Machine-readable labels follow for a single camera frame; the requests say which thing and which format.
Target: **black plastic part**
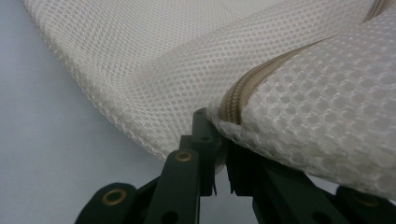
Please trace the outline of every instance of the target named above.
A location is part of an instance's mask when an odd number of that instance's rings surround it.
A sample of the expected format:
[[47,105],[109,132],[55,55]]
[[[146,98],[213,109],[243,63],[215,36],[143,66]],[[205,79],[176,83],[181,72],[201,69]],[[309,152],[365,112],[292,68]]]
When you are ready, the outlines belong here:
[[348,223],[302,172],[230,143],[227,169],[239,196],[253,196],[259,223]]
[[257,165],[260,175],[254,199],[261,202],[261,212],[267,211],[262,207],[269,202],[278,213],[280,223],[348,223],[304,173],[265,158],[260,158]]
[[136,216],[136,189],[115,183],[98,190],[78,216],[76,224],[126,224]]
[[[181,141],[181,148],[187,141]],[[195,111],[192,121],[191,149],[200,156],[201,196],[216,192],[215,169],[217,153],[221,149],[222,137],[206,118],[205,108]]]
[[237,196],[253,196],[256,188],[254,163],[257,154],[228,141],[227,173],[230,180],[231,193]]
[[135,205],[134,224],[141,224],[145,221],[147,212],[149,210],[152,195],[157,187],[159,177],[151,180],[145,186],[137,190],[137,199]]
[[334,200],[350,223],[396,223],[396,207],[386,199],[339,187]]
[[181,149],[169,154],[152,196],[146,224],[197,224],[199,218],[199,155]]

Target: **white mesh fabric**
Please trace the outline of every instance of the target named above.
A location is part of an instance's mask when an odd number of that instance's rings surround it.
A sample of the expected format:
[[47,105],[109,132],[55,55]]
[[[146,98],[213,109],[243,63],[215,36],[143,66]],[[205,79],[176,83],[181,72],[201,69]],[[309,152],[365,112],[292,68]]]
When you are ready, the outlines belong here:
[[361,23],[374,0],[24,0],[94,104],[160,158],[250,68]]
[[277,69],[250,97],[240,126],[209,114],[265,157],[396,199],[396,4]]

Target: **metal grommet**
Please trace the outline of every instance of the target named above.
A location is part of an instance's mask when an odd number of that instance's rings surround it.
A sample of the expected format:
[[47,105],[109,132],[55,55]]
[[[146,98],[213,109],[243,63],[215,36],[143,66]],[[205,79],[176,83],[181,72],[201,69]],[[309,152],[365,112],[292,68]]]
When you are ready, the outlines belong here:
[[360,203],[362,205],[365,205],[367,207],[377,207],[377,206],[379,206],[378,199],[375,196],[373,196],[373,195],[369,195],[369,194],[353,191],[352,192],[352,197],[353,197],[353,199],[355,199],[356,202],[358,202],[358,203]]
[[190,152],[179,152],[176,154],[177,161],[190,161],[192,159],[192,155]]
[[103,197],[102,203],[105,205],[116,205],[122,203],[126,198],[125,189],[112,189],[109,190]]

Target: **black bracket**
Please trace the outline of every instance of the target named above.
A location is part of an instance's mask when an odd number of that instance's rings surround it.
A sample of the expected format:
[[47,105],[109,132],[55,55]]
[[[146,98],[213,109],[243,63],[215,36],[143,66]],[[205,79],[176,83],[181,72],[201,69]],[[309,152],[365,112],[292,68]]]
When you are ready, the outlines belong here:
[[331,195],[303,172],[223,138],[205,109],[194,113],[191,135],[181,137],[160,177],[140,189],[115,183],[98,190],[76,223],[197,224],[200,196],[216,192],[215,169],[223,161],[231,191],[253,197],[260,224],[396,223],[396,207],[386,199],[345,187]]

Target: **gray surface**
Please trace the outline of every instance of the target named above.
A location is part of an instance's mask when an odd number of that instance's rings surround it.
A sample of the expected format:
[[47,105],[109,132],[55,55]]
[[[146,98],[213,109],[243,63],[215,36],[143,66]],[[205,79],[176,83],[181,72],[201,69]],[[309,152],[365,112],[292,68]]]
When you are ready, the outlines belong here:
[[[103,117],[39,37],[22,3],[0,1],[0,223],[73,223],[101,187],[141,187],[163,163]],[[251,200],[201,200],[201,223],[257,223]]]

